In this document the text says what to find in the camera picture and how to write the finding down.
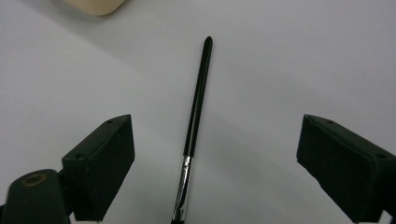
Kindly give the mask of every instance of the white background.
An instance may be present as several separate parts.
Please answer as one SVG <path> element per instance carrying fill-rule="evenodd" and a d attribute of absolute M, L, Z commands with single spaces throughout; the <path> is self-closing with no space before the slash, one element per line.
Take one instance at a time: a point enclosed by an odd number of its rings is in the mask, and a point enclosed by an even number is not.
<path fill-rule="evenodd" d="M 104 223 L 170 223 L 208 35 L 187 223 L 351 223 L 295 155 L 303 114 L 396 154 L 394 0 L 127 0 L 104 17 L 1 1 L 0 202 L 131 114 L 136 158 Z"/>

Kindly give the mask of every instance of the screw hole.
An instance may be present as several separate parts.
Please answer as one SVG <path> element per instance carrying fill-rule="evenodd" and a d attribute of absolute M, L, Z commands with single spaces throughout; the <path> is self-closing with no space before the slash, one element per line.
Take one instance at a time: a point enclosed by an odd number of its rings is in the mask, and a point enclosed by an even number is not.
<path fill-rule="evenodd" d="M 383 154 L 375 154 L 376 155 L 376 157 L 377 158 L 379 158 L 379 159 L 385 159 L 386 158 L 386 156 L 385 155 L 383 155 Z"/>
<path fill-rule="evenodd" d="M 22 184 L 26 188 L 30 188 L 32 186 L 36 186 L 36 185 L 43 183 L 46 179 L 47 179 L 47 176 L 45 174 L 29 175 L 28 177 L 26 177 L 22 180 Z"/>
<path fill-rule="evenodd" d="M 85 154 L 83 154 L 83 153 L 78 153 L 78 154 L 76 154 L 75 158 L 76 158 L 76 159 L 82 159 L 82 158 L 84 158 L 84 156 L 85 156 Z"/>

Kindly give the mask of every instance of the black pen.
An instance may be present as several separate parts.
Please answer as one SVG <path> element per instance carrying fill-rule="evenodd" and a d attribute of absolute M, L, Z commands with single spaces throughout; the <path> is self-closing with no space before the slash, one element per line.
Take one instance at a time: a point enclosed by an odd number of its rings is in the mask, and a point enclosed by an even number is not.
<path fill-rule="evenodd" d="M 198 135 L 202 104 L 204 102 L 205 84 L 207 78 L 207 71 L 209 69 L 212 46 L 212 37 L 208 36 L 204 43 L 204 50 L 202 52 L 201 64 L 199 67 L 198 79 L 195 87 L 194 100 L 192 102 L 189 130 L 187 132 L 186 145 L 184 146 L 183 153 L 183 167 L 181 168 L 181 176 L 180 182 L 178 184 L 175 211 L 172 216 L 172 224 L 184 223 L 186 217 L 191 163 L 192 158 L 194 157 L 195 142 Z"/>

